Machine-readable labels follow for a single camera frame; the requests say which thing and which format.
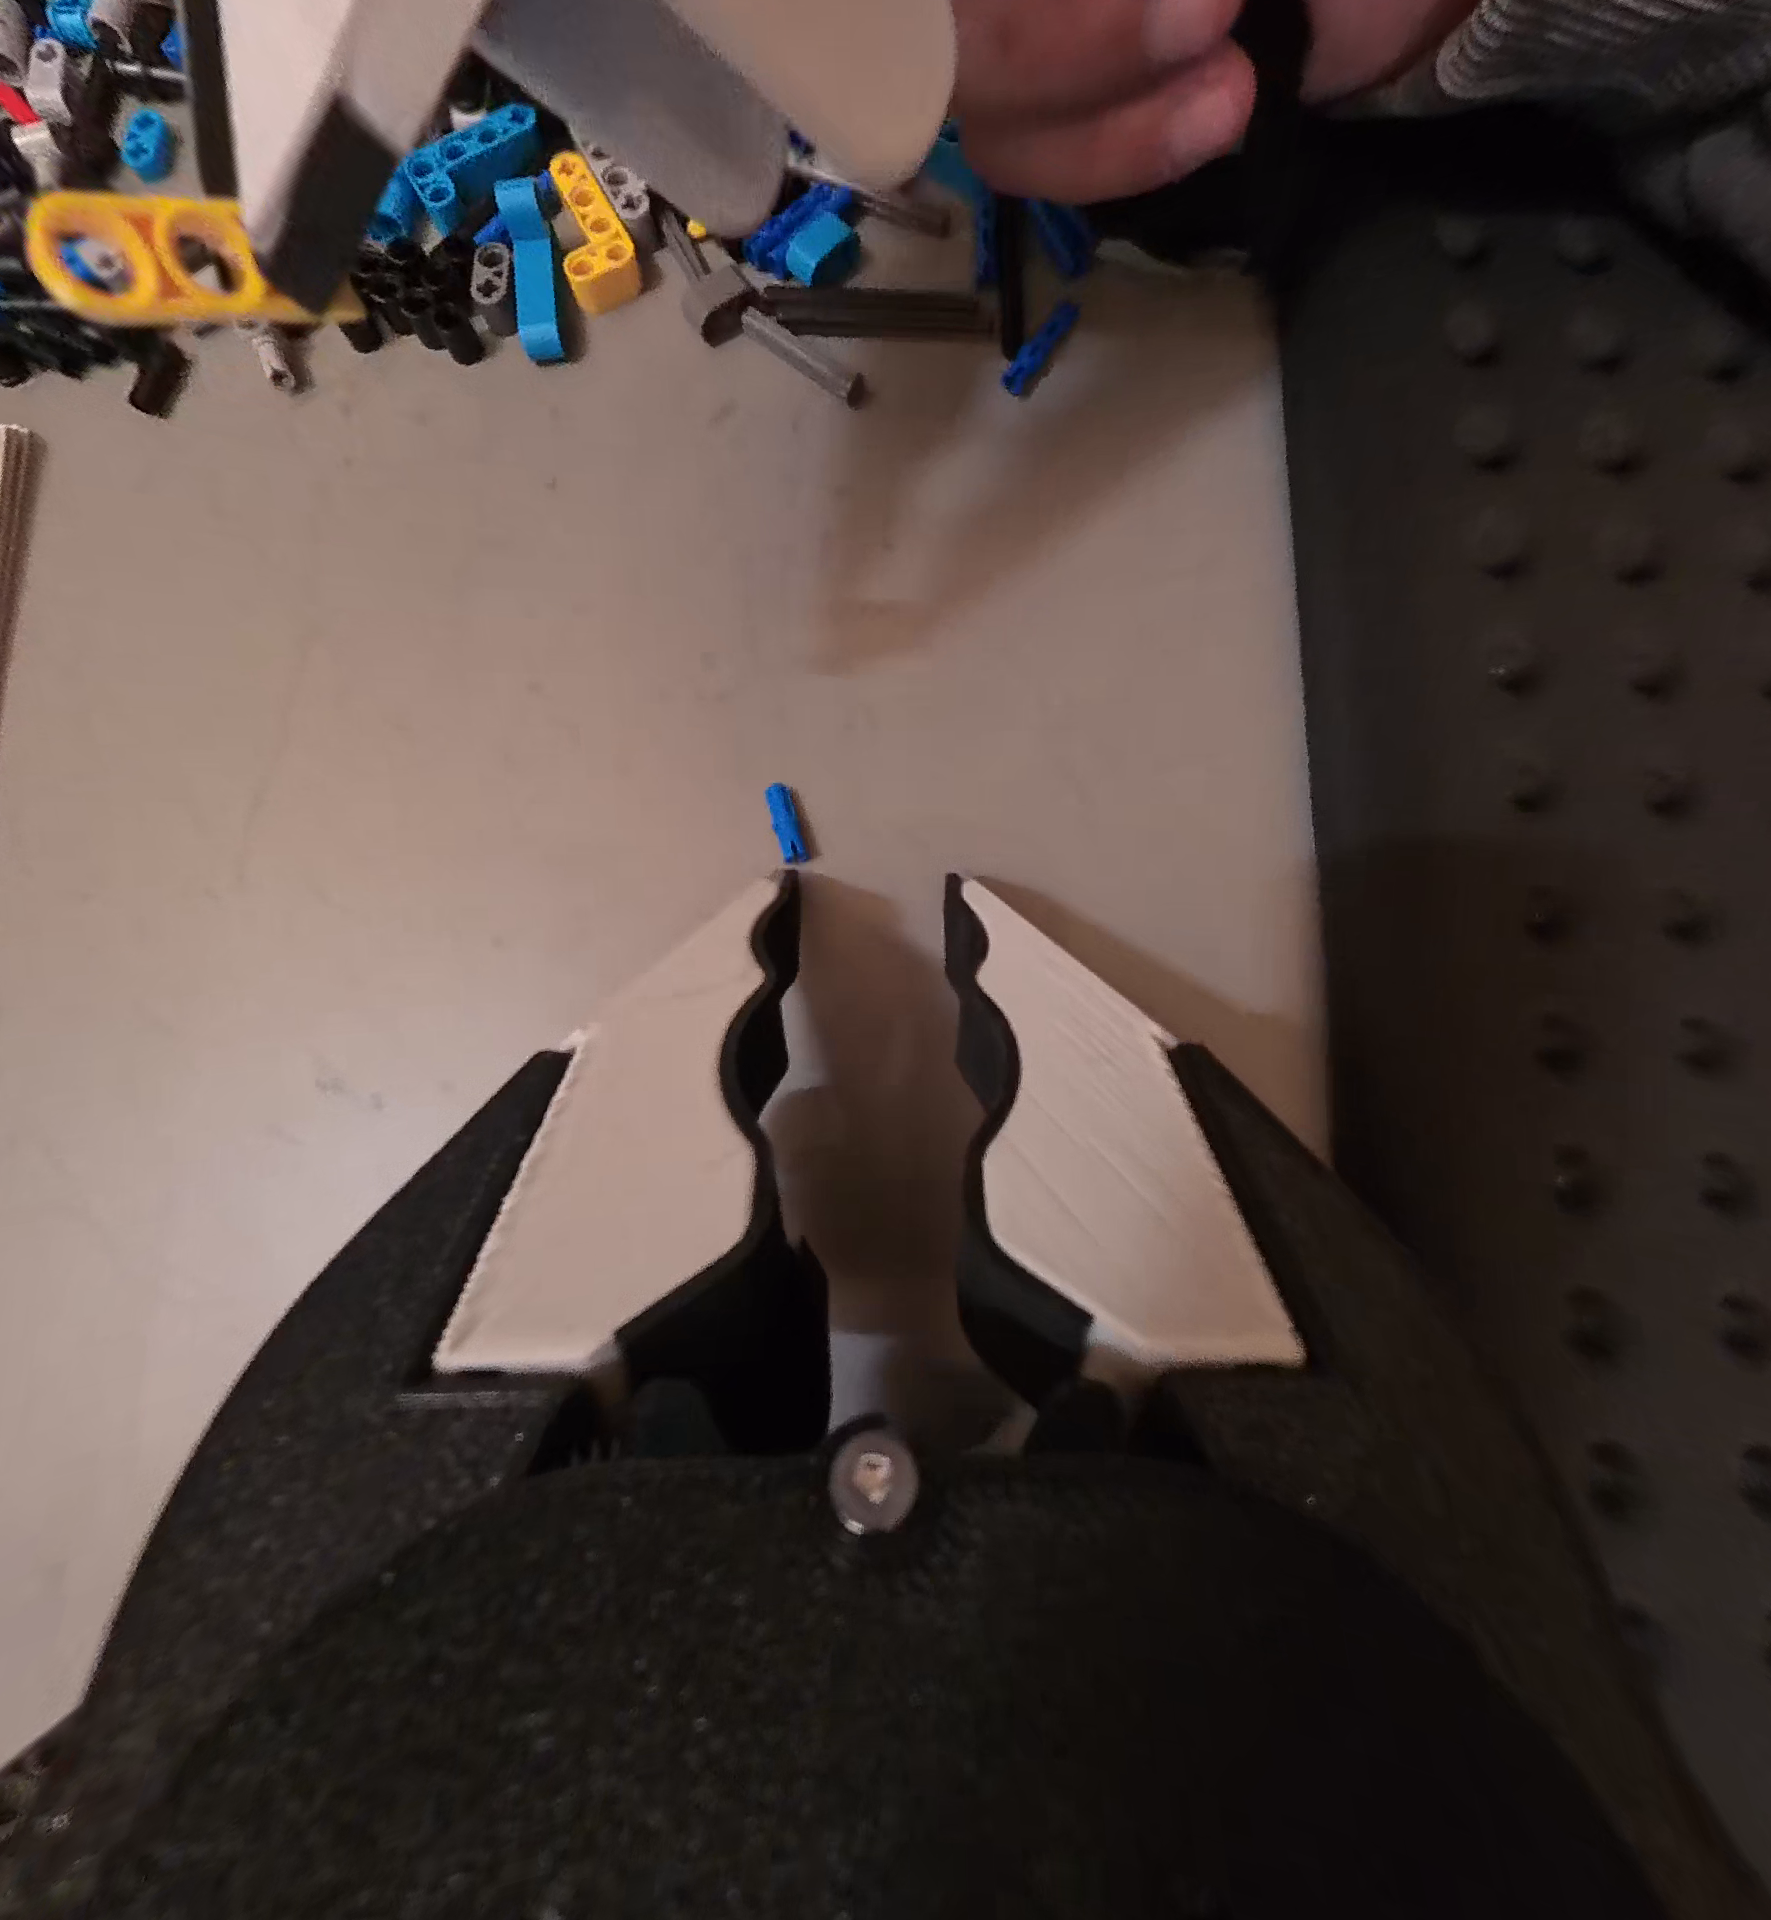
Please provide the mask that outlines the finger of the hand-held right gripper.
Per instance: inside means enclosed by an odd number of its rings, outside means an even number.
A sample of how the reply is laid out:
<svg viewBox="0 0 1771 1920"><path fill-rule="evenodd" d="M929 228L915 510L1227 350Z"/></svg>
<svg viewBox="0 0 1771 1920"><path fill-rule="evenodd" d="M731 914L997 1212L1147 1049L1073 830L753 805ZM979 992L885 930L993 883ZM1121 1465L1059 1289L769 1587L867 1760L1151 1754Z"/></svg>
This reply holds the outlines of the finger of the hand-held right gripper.
<svg viewBox="0 0 1771 1920"><path fill-rule="evenodd" d="M486 2L220 2L236 199L274 290L322 311Z"/></svg>

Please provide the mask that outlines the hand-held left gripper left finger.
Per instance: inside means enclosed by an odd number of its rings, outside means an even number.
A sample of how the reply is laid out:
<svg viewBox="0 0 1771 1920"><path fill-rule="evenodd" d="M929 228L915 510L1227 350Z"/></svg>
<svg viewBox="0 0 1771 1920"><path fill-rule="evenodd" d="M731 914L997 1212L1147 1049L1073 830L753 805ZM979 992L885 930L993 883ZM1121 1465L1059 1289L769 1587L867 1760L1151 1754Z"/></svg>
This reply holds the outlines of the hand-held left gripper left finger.
<svg viewBox="0 0 1771 1920"><path fill-rule="evenodd" d="M725 1446L813 1449L827 1283L761 1113L787 1071L801 888L759 875L563 1043L563 1071L432 1348L442 1382L693 1388Z"/></svg>

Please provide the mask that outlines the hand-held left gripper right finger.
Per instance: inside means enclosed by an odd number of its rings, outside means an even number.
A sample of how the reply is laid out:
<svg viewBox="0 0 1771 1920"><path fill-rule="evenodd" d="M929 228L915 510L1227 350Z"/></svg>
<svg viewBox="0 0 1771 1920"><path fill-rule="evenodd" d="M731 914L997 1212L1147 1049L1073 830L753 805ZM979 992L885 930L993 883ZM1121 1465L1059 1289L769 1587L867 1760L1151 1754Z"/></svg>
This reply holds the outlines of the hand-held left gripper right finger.
<svg viewBox="0 0 1771 1920"><path fill-rule="evenodd" d="M945 877L945 982L975 1104L955 1306L987 1372L1037 1413L1079 1380L1303 1372L1179 1039L973 875Z"/></svg>

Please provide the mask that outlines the yellow small connector piece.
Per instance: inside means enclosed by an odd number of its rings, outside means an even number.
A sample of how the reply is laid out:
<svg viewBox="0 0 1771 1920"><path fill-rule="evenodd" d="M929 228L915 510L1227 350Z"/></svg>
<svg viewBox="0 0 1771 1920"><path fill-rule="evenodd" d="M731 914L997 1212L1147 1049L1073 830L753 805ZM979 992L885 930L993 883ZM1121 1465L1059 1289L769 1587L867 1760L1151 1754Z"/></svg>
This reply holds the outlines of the yellow small connector piece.
<svg viewBox="0 0 1771 1920"><path fill-rule="evenodd" d="M62 308L116 330L358 324L348 279L316 313L264 275L232 199L56 190L30 204L24 257Z"/></svg>

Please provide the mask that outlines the grey desk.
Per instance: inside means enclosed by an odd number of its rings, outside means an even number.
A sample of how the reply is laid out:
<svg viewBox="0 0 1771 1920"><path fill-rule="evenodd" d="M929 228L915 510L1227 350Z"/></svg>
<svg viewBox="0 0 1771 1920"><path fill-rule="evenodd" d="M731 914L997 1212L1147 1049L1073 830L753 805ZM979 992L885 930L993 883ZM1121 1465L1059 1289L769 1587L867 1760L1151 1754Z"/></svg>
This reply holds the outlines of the grey desk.
<svg viewBox="0 0 1771 1920"><path fill-rule="evenodd" d="M785 1220L839 1391L933 1421L973 1105L947 871L1329 1139L1277 359L1111 260L1035 396L853 348L845 409L657 283L567 366L196 348L38 377L0 669L0 1766L352 1231L815 830Z"/></svg>

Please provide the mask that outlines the person's right hand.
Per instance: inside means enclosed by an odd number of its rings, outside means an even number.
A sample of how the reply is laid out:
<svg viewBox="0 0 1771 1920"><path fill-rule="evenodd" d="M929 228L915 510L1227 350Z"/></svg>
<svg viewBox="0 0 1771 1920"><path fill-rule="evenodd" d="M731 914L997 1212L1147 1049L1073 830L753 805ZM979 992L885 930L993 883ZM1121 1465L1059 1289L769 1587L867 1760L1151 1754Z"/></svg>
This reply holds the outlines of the person's right hand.
<svg viewBox="0 0 1771 1920"><path fill-rule="evenodd" d="M953 3L951 116L993 192L1127 198L1231 153L1257 77L1233 2Z"/></svg>

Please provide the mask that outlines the pile of building pieces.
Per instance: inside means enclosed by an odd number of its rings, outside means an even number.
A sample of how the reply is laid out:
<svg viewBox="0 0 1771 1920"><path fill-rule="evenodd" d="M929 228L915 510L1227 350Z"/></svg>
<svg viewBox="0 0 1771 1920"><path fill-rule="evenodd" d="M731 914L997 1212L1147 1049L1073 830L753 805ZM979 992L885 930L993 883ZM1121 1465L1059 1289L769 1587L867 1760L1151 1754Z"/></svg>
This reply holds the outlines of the pile of building pieces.
<svg viewBox="0 0 1771 1920"><path fill-rule="evenodd" d="M993 195L959 156L953 3L669 5L787 117L781 192L751 230L581 142L470 42L344 278L364 319L116 330L44 292L24 217L56 190L238 204L216 3L0 3L0 388L126 366L130 405L164 419L190 372L182 331L244 337L278 392L304 388L294 341L320 330L356 353L418 337L464 368L496 330L551 368L571 324L639 297L665 243L707 343L751 336L843 405L863 381L815 337L993 334L1001 388L1031 394L1081 317L1059 300L1025 326L1033 243L1079 278L1093 241L1077 212Z"/></svg>

